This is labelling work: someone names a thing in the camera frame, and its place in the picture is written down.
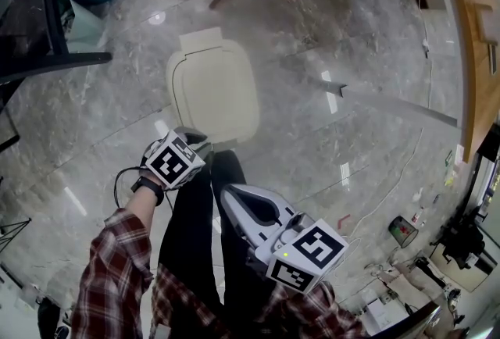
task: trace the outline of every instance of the white wire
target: white wire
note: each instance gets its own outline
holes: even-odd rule
[[[421,7],[421,1],[422,0],[419,0],[418,1],[418,7],[419,7],[419,12],[420,12],[420,18],[422,18],[422,22],[423,22],[423,30],[425,31],[425,42],[426,42],[426,46],[427,46],[427,49],[429,50],[430,52],[430,44],[429,44],[429,34],[427,33],[427,25],[425,24],[425,18],[423,18],[423,13],[422,13],[422,7]],[[429,63],[430,63],[430,72],[429,72],[429,98],[427,100],[427,107],[430,108],[430,96],[432,95],[432,59],[429,58]]]
[[[419,12],[420,12],[420,17],[422,18],[422,22],[423,22],[423,30],[425,31],[425,40],[426,40],[426,45],[427,45],[427,48],[430,50],[430,47],[429,47],[429,35],[427,33],[427,25],[425,24],[425,19],[423,18],[423,13],[422,13],[422,8],[420,6],[420,3],[421,3],[421,0],[418,0],[418,7],[419,7]],[[429,59],[429,62],[430,62],[430,76],[429,76],[429,98],[427,100],[427,107],[430,108],[430,97],[431,97],[431,94],[432,94],[432,60]],[[392,187],[392,189],[384,196],[384,198],[379,202],[379,204],[377,205],[377,207],[375,207],[375,209],[373,209],[373,211],[369,212],[368,214],[366,214],[362,219],[360,219],[358,221],[358,223],[355,225],[354,229],[352,230],[351,234],[349,235],[349,240],[351,239],[351,237],[354,235],[354,233],[356,232],[356,230],[358,229],[359,225],[361,225],[361,223],[366,219],[368,218],[369,216],[372,216],[375,212],[377,212],[377,210],[384,204],[385,200],[396,190],[396,188],[398,187],[399,183],[401,182],[401,179],[403,178],[403,175],[405,173],[405,170],[406,170],[406,167],[407,165],[413,160],[413,157],[415,156],[416,154],[416,150],[418,149],[419,147],[419,144],[420,144],[420,139],[422,139],[422,133],[423,133],[423,128],[420,130],[420,135],[419,135],[419,139],[418,141],[416,142],[416,145],[415,145],[415,148],[413,149],[413,153],[412,153],[412,156],[408,159],[408,161],[406,162],[406,164],[403,166],[403,169],[401,171],[401,175],[399,176],[399,179],[398,179],[398,182],[396,182],[396,184],[394,185],[394,187]],[[349,246],[351,244],[353,244],[355,241],[359,240],[358,244],[356,245],[355,249],[347,256],[345,257],[345,253],[343,254],[343,257],[344,259],[341,261],[341,263],[335,267],[334,269],[334,277],[336,279],[338,279],[338,276],[337,276],[337,269],[340,268],[342,266],[342,264],[344,264],[344,262],[347,261],[347,259],[349,257],[351,257],[356,250],[358,250],[358,247],[361,245],[361,242],[363,241],[363,237],[357,237],[355,238],[354,240],[350,241],[349,242]],[[334,287],[340,287],[340,286],[344,286],[343,284],[342,285],[334,285]]]
[[[407,165],[413,160],[413,157],[415,157],[415,154],[416,154],[416,150],[418,149],[419,147],[419,143],[420,143],[420,139],[422,139],[422,133],[423,133],[423,128],[420,130],[420,135],[419,135],[419,139],[418,141],[416,141],[416,145],[415,145],[415,148],[413,149],[413,153],[412,153],[412,156],[408,159],[408,161],[405,163],[405,165],[403,166],[403,169],[401,171],[401,175],[399,176],[398,178],[398,181],[395,183],[395,185],[392,187],[392,189],[384,196],[384,198],[382,200],[380,200],[380,202],[378,203],[377,207],[375,207],[375,209],[373,209],[371,212],[369,212],[368,214],[366,214],[362,219],[360,219],[358,221],[358,223],[355,225],[354,229],[352,230],[351,234],[349,235],[349,239],[352,237],[352,235],[354,235],[355,231],[358,229],[359,225],[361,225],[361,223],[366,219],[368,218],[369,216],[372,216],[375,212],[377,212],[377,210],[384,204],[385,200],[396,190],[396,188],[398,187],[399,183],[401,182],[402,178],[403,178],[403,175],[405,174],[405,170],[406,170],[406,167]],[[341,261],[341,263],[335,267],[334,269],[334,277],[336,279],[338,279],[338,276],[337,276],[337,269],[340,268],[340,266],[342,264],[344,264],[344,262],[346,262],[346,260],[351,257],[355,251],[358,249],[358,247],[361,245],[361,241],[363,240],[363,237],[357,237],[355,238],[353,241],[349,242],[349,246],[351,244],[353,244],[355,241],[359,240],[359,243],[358,245],[355,247],[355,249],[352,251],[351,254],[349,254],[347,257],[344,257],[344,259]]]

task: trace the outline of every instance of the person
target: person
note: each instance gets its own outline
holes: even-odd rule
[[[145,176],[163,185],[153,173]],[[150,337],[365,337],[363,325],[335,302],[328,282],[307,295],[293,295],[246,266],[248,244],[237,235],[220,204],[220,192],[229,183],[245,184],[232,151],[212,155],[211,162],[178,191],[152,289]],[[222,229],[223,304],[212,266],[214,197]],[[73,310],[73,338],[141,337],[141,296],[152,282],[148,236],[156,202],[153,190],[139,187],[92,241]]]

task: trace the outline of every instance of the power cord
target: power cord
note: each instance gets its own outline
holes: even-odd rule
[[[430,51],[430,47],[429,47],[429,34],[427,32],[427,25],[425,24],[425,19],[423,18],[423,13],[422,13],[422,8],[421,8],[421,1],[422,0],[418,0],[418,8],[419,8],[419,12],[420,12],[420,17],[422,18],[423,30],[425,32],[425,43],[424,43],[424,46],[425,46],[425,49],[426,49],[426,57],[429,59],[429,63],[430,63],[430,72],[429,72],[429,75],[430,75],[429,76],[429,97],[427,99],[427,107],[430,108],[430,99],[431,99],[431,95],[432,95],[432,69],[433,69],[433,63],[432,63],[432,59],[430,59],[428,57],[428,54],[427,54]],[[380,201],[380,203],[377,205],[377,207],[372,212],[369,212],[362,219],[360,219],[358,221],[358,223],[356,224],[356,226],[352,230],[351,234],[349,235],[349,237],[348,237],[349,239],[354,235],[354,233],[358,229],[359,225],[361,225],[361,222],[364,219],[368,218],[369,216],[372,216],[375,212],[377,212],[377,210],[382,206],[382,204],[385,202],[385,200],[398,187],[398,185],[401,182],[401,179],[403,177],[403,174],[405,173],[406,166],[412,161],[413,157],[415,156],[416,150],[417,150],[417,148],[419,146],[419,143],[420,143],[420,139],[422,138],[422,133],[423,133],[423,128],[420,130],[420,136],[419,136],[419,139],[418,139],[418,141],[417,141],[417,143],[415,145],[415,149],[413,150],[412,156],[409,158],[409,160],[406,162],[405,166],[403,167],[403,170],[401,172],[401,175],[399,176],[398,182],[396,182],[396,185],[385,195],[385,197]],[[359,240],[359,242],[356,245],[355,249],[352,251],[352,253],[350,253],[347,257],[344,256],[344,259],[341,261],[341,263],[338,266],[335,267],[333,275],[334,275],[334,277],[336,279],[338,279],[338,276],[337,276],[337,273],[336,273],[337,269],[340,268],[340,266],[342,264],[344,264],[344,262],[347,261],[347,259],[349,257],[351,257],[355,253],[356,250],[358,250],[358,247],[361,245],[361,242],[362,242],[363,238],[362,237],[357,237],[353,241],[350,241],[349,245],[351,245],[352,243],[354,243],[357,240]]]
[[[115,178],[115,187],[113,188],[113,194],[115,196],[115,203],[116,203],[116,207],[118,209],[120,209],[121,206],[120,206],[120,203],[118,202],[118,191],[117,191],[116,187],[118,186],[118,179],[127,171],[149,171],[149,169],[147,169],[145,167],[136,166],[136,167],[128,167],[128,168],[122,169],[121,171],[118,172],[118,174],[116,175],[116,178]],[[169,202],[170,210],[173,212],[172,202],[170,201],[170,199],[166,193],[167,191],[163,191],[163,192],[165,193],[166,200]]]
[[[415,154],[416,154],[416,150],[418,149],[419,147],[419,144],[420,144],[420,139],[422,139],[422,133],[423,133],[423,128],[420,130],[420,136],[419,136],[419,139],[418,141],[416,142],[416,145],[415,145],[415,148],[413,149],[413,153],[412,153],[412,156],[408,159],[408,161],[405,163],[405,165],[403,166],[403,169],[401,171],[401,175],[399,176],[399,179],[398,181],[396,182],[396,184],[392,187],[392,189],[384,196],[384,198],[382,200],[380,200],[380,202],[378,203],[377,207],[375,207],[375,209],[373,209],[373,211],[369,212],[368,214],[366,214],[362,219],[360,219],[358,221],[358,223],[355,225],[354,229],[352,230],[351,234],[349,235],[349,239],[354,235],[354,233],[356,232],[356,230],[358,229],[359,225],[361,225],[361,223],[366,219],[368,218],[369,216],[372,216],[375,212],[377,212],[377,210],[384,204],[385,200],[396,190],[396,188],[398,187],[399,183],[401,182],[402,178],[403,178],[403,175],[405,174],[405,170],[406,170],[406,167],[407,165],[413,160],[413,157],[415,157]],[[337,269],[340,268],[340,266],[342,264],[344,264],[344,262],[349,258],[351,257],[355,251],[358,249],[358,247],[361,245],[361,241],[363,240],[363,237],[357,237],[355,238],[354,240],[352,240],[351,242],[349,242],[349,245],[351,245],[352,243],[354,243],[355,241],[359,240],[359,243],[358,245],[355,247],[354,251],[349,254],[349,256],[347,257],[344,257],[344,259],[341,261],[341,263],[335,267],[334,269],[334,277],[336,279],[338,279],[338,276],[337,276]]]
[[[127,171],[148,171],[147,168],[144,168],[144,167],[140,167],[140,166],[136,166],[136,167],[128,167],[128,168],[125,168],[125,169],[122,169],[121,171],[118,172],[118,174],[116,175],[116,178],[115,178],[115,187],[113,188],[113,194],[115,195],[115,203],[116,203],[116,207],[118,209],[120,209],[120,203],[118,202],[118,192],[116,190],[116,186],[118,184],[118,179]]]

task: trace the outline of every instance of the wooden panel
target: wooden panel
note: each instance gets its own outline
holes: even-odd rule
[[[429,9],[446,10],[445,0],[426,0]]]
[[[455,0],[462,25],[468,92],[464,159],[469,161],[486,137],[500,109],[500,73],[491,75],[488,45],[480,40],[476,4],[500,9],[500,0]]]

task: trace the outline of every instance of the black stand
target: black stand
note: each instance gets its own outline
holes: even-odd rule
[[[24,227],[29,224],[31,218],[23,221],[22,223],[11,223],[9,225],[4,225],[0,227],[0,232],[4,232],[5,228],[10,228],[8,232],[5,232],[2,237],[0,237],[0,253],[3,252],[3,249],[7,247],[7,245],[12,241],[14,237],[16,237]]]
[[[2,112],[3,109],[5,110],[5,114],[7,115],[7,120],[9,121],[9,125],[11,126],[12,130],[14,131],[14,136],[12,136],[10,139],[7,139],[5,142],[0,144],[0,153],[2,153],[7,148],[10,148],[12,145],[17,143],[20,139],[19,132],[17,132],[16,126],[14,125],[14,121],[13,121],[12,117],[10,116],[9,110],[3,105],[2,99],[0,98],[0,112]]]

